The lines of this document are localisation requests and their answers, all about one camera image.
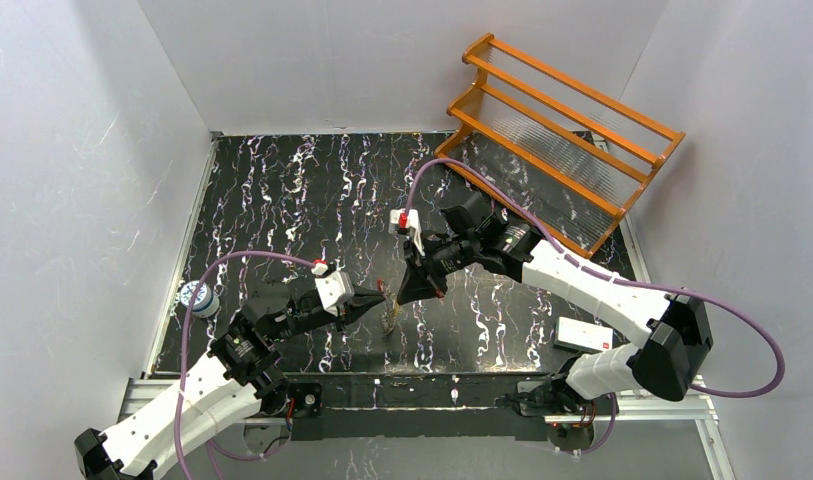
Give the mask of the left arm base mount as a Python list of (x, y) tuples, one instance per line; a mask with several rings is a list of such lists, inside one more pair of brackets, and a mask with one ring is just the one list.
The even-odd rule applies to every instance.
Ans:
[(320, 383), (286, 381), (259, 401), (254, 419), (316, 418), (322, 413), (323, 388)]

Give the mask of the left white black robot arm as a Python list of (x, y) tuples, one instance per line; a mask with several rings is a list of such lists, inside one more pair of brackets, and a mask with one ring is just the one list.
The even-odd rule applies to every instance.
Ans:
[(179, 454), (236, 421), (301, 404), (278, 366), (277, 343), (329, 324), (349, 325), (384, 300), (375, 289), (352, 286), (329, 313), (316, 289), (297, 296), (281, 283), (252, 287), (226, 332), (179, 380), (119, 423), (77, 436), (80, 473), (86, 479), (159, 479)]

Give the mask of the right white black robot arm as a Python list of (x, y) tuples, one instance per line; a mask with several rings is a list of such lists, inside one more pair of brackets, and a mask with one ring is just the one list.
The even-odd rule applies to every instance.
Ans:
[(443, 297), (448, 275), (473, 264), (555, 294), (606, 322), (627, 340), (582, 354), (536, 388), (531, 405), (562, 408), (626, 390), (684, 399), (713, 345), (705, 306), (687, 295), (628, 286), (623, 277), (558, 252), (532, 224), (494, 212), (480, 194), (443, 209), (445, 232), (422, 231), (416, 210), (395, 209), (389, 229), (404, 236), (400, 305)]

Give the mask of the white red keyring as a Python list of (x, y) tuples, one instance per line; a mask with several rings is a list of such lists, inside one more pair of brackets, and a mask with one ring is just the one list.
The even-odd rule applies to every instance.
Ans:
[(399, 324), (400, 307), (396, 302), (396, 295), (382, 278), (377, 279), (377, 289), (384, 297), (385, 305), (385, 312), (380, 316), (382, 333), (390, 335)]

